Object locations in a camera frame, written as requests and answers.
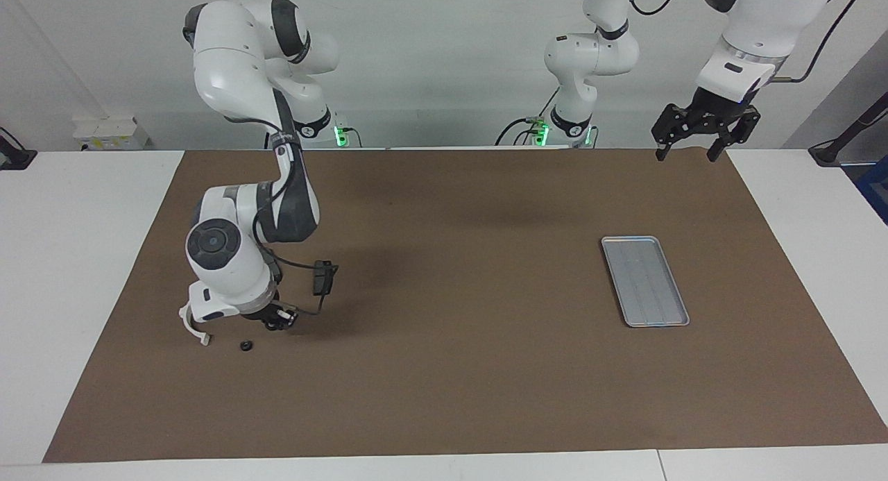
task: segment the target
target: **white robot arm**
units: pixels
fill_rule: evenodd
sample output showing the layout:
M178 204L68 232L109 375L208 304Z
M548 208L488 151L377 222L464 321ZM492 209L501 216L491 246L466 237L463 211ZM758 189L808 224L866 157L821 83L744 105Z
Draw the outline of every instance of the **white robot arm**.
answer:
M583 0L583 12L595 23L595 33L559 35L546 46L546 67L560 85L545 113L552 127L550 144L583 144L597 100L591 77L622 75L638 62L628 11L629 0Z
M186 240L186 256L199 281L189 288L180 316L204 345L210 337L193 322L243 314L269 330L289 328L307 311L279 302L282 275L275 256L261 244L301 242L320 221L299 137L316 137L330 122L320 86L307 73L335 69L335 45L313 57L311 35L287 0L196 6L188 12L184 33L194 48L200 97L229 121L266 127L280 177L213 187L204 194ZM304 115L302 121L294 112ZM315 275L319 272L326 288L315 294L327 294L336 267L319 265Z
M728 25L697 76L690 106L669 104L651 129L660 161L675 142L692 134L719 136L707 152L713 162L727 146L745 142L760 118L752 99L774 79L802 30L830 0L706 1L727 13Z

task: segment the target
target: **black cable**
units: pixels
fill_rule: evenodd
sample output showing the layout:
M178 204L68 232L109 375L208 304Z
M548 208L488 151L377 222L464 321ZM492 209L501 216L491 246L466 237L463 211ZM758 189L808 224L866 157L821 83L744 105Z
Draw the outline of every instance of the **black cable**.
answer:
M549 101L546 101L545 106L543 106L543 108L540 110L540 114L537 115L537 117L542 117L542 116L543 116L543 113L545 113L545 112L546 112L546 108L548 108L549 105L552 104L552 99L555 99L555 95L558 94L558 91L561 91L561 86L560 86L560 85L559 85L558 87L556 87L556 88L555 88L555 92L552 92L552 95L549 96ZM530 133L524 134L524 140L523 140L523 142L521 142L521 146L524 146L524 145L527 144L527 138L528 138L528 137L530 137Z
M599 143L599 127L591 126L590 129L595 129L595 139L592 140L592 148L595 149L595 145Z
M9 130L3 129L3 127L0 127L0 130L2 130L3 133L9 136L9 139L14 140L14 142L19 145L19 148L25 149L25 145L23 145L22 142L20 142L15 136L13 136L12 133L9 132Z
M532 133L533 133L533 129L524 130L523 133L518 133L518 135L515 136L515 140L511 143L513 144L513 146L519 146L518 145L518 137L524 136L524 140L523 140L523 142L521 142L521 146L524 146L527 144L527 136L530 136L530 134L532 134Z
M263 126L269 126L272 129L275 129L277 133L283 133L283 130L280 130L280 127L272 124L270 121L264 121L259 118L230 118L225 117L225 120L231 121L232 124L263 124Z
M362 140L361 140L361 133L359 133L358 130L355 129L355 127L345 127L345 129L343 129L342 131L343 131L344 133L355 133L355 134L357 134L357 135L358 135L358 147L359 147L359 148L364 148L364 142L362 142Z
M832 35L833 31L835 30L835 28L837 28L838 24L842 22L844 15L846 15L849 12L849 10L851 10L851 6L854 6L854 3L856 1L857 0L849 0L848 3L846 4L846 6L844 6L844 9L842 10L842 12L840 12L838 14L838 17L835 18L835 21L833 22L832 26L830 26L830 29L828 29L828 31L827 31L827 35L823 36L823 40L821 41L821 44L819 45L819 47L817 47L817 51L814 52L814 57L811 58L811 63L808 65L808 70L805 70L805 75L802 75L799 78L792 78L789 76L777 76L777 77L774 77L774 79L771 80L771 82L773 82L773 83L805 82L805 79L807 79L808 76L811 75L811 71L814 69L814 65L817 64L818 58L821 57L821 52L823 51L823 48L826 47L827 42L830 40L830 36Z
M499 143L501 142L502 138L505 137L505 134L509 130L511 130L512 127L517 126L518 124L520 124L522 122L529 124L529 121L527 121L527 118L519 118L518 120L513 120L511 122L511 124L508 124L508 126L505 127L505 129L502 129L502 132L500 133L499 137L497 137L497 142L494 143L494 146L499 146Z
M321 295L320 300L318 301L318 307L315 308L314 312L303 310L301 307L293 306L295 308L296 313L294 313L297 317L299 314L308 314L311 317L319 317L321 315L321 310L324 308L324 298L327 298L327 295Z
M280 195L283 194L283 192L287 190L287 187L289 187L289 185L293 182L293 172L295 172L295 171L296 171L296 161L292 161L289 163L289 170L287 171L287 178L284 181L284 183L282 184L282 186L280 186L280 188L277 191L275 191L275 194L267 202L263 203L263 205L261 207L256 209L256 215L253 216L253 225L251 226L251 228L253 229L253 239L256 240L256 244L259 247L261 247L263 250L267 251L267 253L269 253L270 256L274 257L275 259L280 259L280 258L277 257L275 255L275 253L271 249L269 249L269 247L266 247L266 245L263 244L259 240L259 233L258 233L258 227L257 227L257 224L259 222L259 215L261 212L264 212L265 209L267 209L269 206L271 206L272 203L274 203L275 200L277 200L278 197L280 197Z
M641 9L641 7L638 7L635 5L635 0L629 0L629 3L632 4L632 9L634 9L635 12L637 12L638 14L641 14L642 16L654 16L654 14L656 14L657 12L660 12L661 10L666 9L666 6L669 5L670 1L672 1L672 0L664 1L660 7L657 7L654 10Z
M313 269L313 270L324 269L324 270L330 270L330 271L339 270L339 265L337 265L337 264L334 264L332 266L311 266L309 264L303 264L301 262L293 262L293 260L283 259L281 257L278 257L273 251L272 251L272 256L275 257L275 259L279 260L280 262L285 263L287 266L292 266L293 268Z

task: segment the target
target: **silver tray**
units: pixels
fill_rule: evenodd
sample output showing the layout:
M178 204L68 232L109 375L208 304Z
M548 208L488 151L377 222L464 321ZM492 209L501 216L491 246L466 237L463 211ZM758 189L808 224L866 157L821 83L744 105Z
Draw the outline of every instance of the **silver tray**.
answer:
M685 326L688 310L655 237L604 237L613 287L627 325Z

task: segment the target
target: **white wall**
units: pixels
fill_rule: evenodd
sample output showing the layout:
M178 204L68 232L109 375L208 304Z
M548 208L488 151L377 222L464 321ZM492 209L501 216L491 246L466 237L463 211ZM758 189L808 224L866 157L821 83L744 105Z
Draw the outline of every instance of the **white wall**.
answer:
M857 62L783 148L804 149L831 140L888 91L888 32ZM842 162L875 161L888 155L888 121L857 134L839 154Z
M261 142L257 130L231 126L194 93L181 26L191 6L210 0L18 1L102 109L136 115L159 149ZM340 42L339 69L320 80L331 105L372 146L492 143L508 121L536 114L554 90L543 64L546 41L592 29L581 0L294 1L313 28ZM808 63L844 1L831 3L805 32L785 72L797 75ZM34 148L73 148L70 117L85 108L22 35L9 3L0 6L0 123ZM888 28L886 4L859 0L807 82L759 94L764 117L748 146L786 142ZM667 103L690 101L724 22L702 0L675 0L653 18L631 15L642 57L630 75L597 81L600 145L653 146L651 124Z

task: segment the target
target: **tabletop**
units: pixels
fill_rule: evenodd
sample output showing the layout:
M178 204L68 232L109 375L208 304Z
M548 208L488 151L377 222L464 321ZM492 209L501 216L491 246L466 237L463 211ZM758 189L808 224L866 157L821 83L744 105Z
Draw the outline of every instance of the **tabletop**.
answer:
M803 150L729 156L884 421L888 227ZM0 172L0 478L888 478L888 444L38 465L181 157L42 153L28 171Z

